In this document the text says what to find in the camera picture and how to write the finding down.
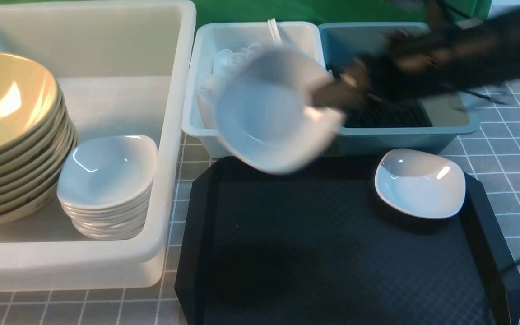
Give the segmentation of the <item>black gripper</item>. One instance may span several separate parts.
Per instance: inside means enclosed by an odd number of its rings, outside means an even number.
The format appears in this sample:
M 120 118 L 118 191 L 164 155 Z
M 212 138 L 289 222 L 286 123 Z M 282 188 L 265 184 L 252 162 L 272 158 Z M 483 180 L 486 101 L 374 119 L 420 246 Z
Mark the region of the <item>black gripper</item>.
M 458 91 L 451 76 L 452 45 L 458 29 L 431 30 L 423 35 L 398 31 L 378 54 L 355 57 L 350 74 L 323 83 L 309 92 L 316 108 L 348 111 L 364 107 L 373 97 L 388 102 L 408 102 Z

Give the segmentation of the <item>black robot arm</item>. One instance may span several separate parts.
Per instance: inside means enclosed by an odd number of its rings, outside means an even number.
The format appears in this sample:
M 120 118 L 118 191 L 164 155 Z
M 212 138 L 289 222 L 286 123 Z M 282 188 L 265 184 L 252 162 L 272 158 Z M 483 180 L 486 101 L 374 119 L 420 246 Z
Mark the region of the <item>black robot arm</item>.
M 353 58 L 311 92 L 314 107 L 365 109 L 520 79 L 520 8 L 462 29 L 443 0 L 424 0 L 429 31 L 394 31 L 384 50 Z

